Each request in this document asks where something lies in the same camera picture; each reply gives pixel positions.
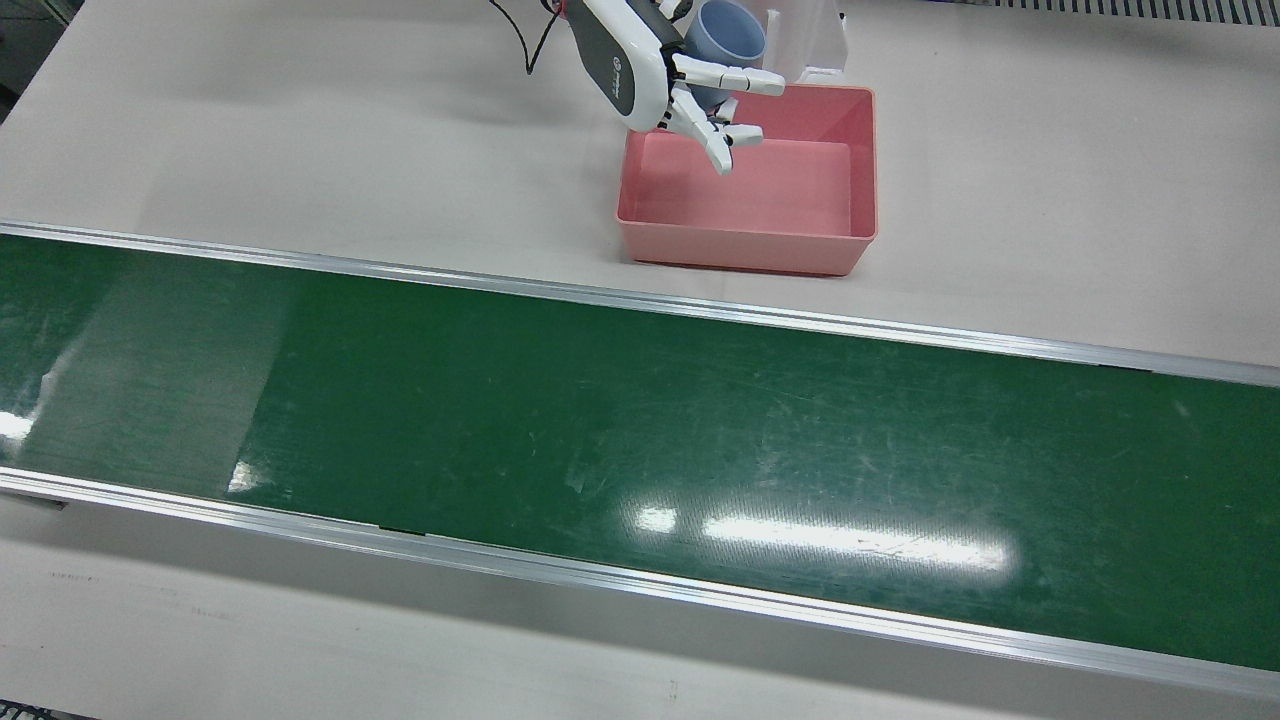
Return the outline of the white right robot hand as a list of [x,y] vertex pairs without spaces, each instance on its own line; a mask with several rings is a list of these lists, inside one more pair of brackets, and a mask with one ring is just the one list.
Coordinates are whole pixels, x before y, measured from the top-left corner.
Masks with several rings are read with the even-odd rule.
[[762,23],[736,1],[562,1],[579,59],[631,129],[695,141],[719,176],[764,131],[739,124],[736,94],[778,97],[786,79],[759,63]]

